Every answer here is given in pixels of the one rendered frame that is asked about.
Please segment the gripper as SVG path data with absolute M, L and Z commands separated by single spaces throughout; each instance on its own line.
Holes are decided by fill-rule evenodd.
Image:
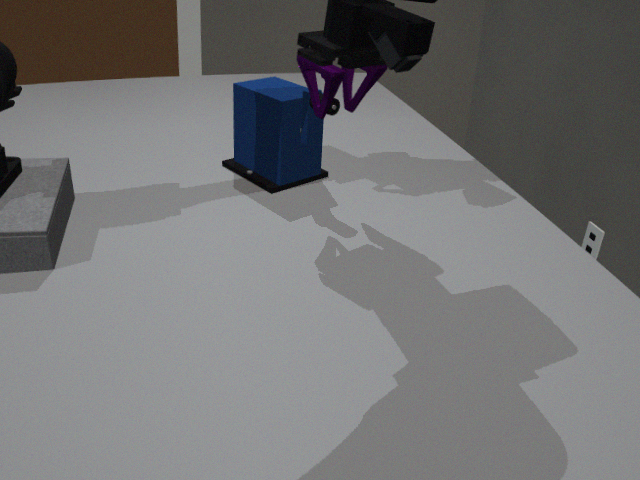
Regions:
M 299 33 L 297 42 L 303 47 L 298 49 L 297 62 L 309 89 L 314 114 L 321 119 L 324 119 L 327 114 L 341 82 L 344 108 L 352 113 L 387 70 L 387 65 L 376 47 L 347 50 L 327 41 L 332 5 L 333 0 L 328 0 L 324 30 Z M 332 65 L 335 58 L 338 58 L 337 64 L 342 69 Z M 355 68 L 366 71 L 367 75 L 352 99 Z M 321 72 L 321 77 L 325 80 L 321 104 L 315 71 Z

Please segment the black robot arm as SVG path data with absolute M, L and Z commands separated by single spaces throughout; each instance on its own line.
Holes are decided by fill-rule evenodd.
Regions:
M 435 22 L 386 0 L 367 2 L 333 0 L 327 41 L 347 50 L 377 47 L 389 70 L 409 71 L 429 51 Z M 13 107 L 15 101 L 8 99 L 22 91 L 15 84 L 16 76 L 15 58 L 0 42 L 1 111 Z M 0 144 L 0 198 L 21 172 L 21 158 L 6 156 Z

